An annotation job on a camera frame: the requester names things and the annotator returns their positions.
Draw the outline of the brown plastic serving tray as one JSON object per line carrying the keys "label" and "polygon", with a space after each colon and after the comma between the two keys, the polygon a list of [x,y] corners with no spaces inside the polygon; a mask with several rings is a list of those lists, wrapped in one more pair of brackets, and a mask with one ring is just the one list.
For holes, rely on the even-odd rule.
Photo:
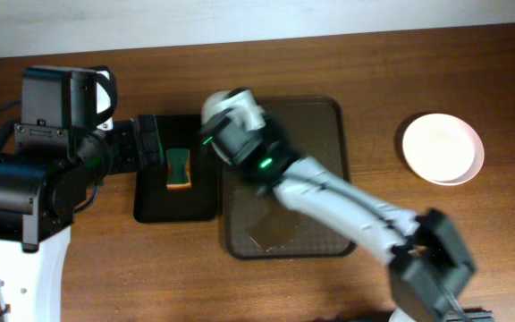
{"label": "brown plastic serving tray", "polygon": [[[260,105],[284,128],[293,147],[350,179],[342,110],[329,97],[263,98]],[[356,245],[222,171],[224,247],[236,259],[346,257]]]}

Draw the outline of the black plastic tray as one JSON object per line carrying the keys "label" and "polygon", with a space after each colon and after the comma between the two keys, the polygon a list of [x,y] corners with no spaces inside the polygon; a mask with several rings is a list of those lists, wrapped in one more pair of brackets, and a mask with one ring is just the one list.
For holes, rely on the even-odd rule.
{"label": "black plastic tray", "polygon": [[[137,174],[133,215],[142,224],[200,222],[213,219],[221,185],[218,166],[200,137],[198,114],[156,115],[165,161]],[[168,190],[166,150],[190,151],[191,188]]]}

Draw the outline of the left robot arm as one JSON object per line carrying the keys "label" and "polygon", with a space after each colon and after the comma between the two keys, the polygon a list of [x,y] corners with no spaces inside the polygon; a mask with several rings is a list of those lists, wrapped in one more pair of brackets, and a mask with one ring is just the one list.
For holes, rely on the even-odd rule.
{"label": "left robot arm", "polygon": [[21,116],[0,129],[0,321],[57,321],[75,217],[103,180],[159,166],[154,121],[115,121],[105,66],[33,66]]}

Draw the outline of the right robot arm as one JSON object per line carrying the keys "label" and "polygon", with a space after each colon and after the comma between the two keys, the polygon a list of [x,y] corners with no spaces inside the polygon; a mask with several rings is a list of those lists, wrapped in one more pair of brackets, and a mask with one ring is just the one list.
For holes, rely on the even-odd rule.
{"label": "right robot arm", "polygon": [[302,156],[268,113],[250,129],[226,108],[202,115],[203,142],[241,181],[318,221],[367,250],[387,267],[397,305],[392,321],[444,321],[469,316],[458,297],[476,273],[460,233],[442,211],[397,208]]}

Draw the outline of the green and orange sponge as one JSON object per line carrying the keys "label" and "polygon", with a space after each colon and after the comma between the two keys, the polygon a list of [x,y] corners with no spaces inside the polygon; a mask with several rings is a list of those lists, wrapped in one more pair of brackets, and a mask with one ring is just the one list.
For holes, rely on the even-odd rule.
{"label": "green and orange sponge", "polygon": [[191,188],[190,151],[187,148],[170,148],[166,150],[168,190],[186,190]]}

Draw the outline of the pale green plate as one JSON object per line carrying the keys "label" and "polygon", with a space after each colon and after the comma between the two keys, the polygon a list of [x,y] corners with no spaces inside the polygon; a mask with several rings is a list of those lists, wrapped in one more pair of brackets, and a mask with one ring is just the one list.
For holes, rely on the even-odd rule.
{"label": "pale green plate", "polygon": [[238,116],[238,102],[241,94],[232,95],[230,91],[219,91],[211,95],[203,104],[201,110],[201,124],[205,125],[210,119],[226,111],[226,115],[231,118],[235,124],[242,125],[242,120]]}

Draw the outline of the pale pink plate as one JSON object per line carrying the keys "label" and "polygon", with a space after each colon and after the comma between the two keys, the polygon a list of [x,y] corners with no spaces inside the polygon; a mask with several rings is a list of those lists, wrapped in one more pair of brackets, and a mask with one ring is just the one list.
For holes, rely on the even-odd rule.
{"label": "pale pink plate", "polygon": [[450,114],[425,114],[412,121],[402,134],[401,151],[417,176],[442,186],[472,180],[485,162],[478,133]]}

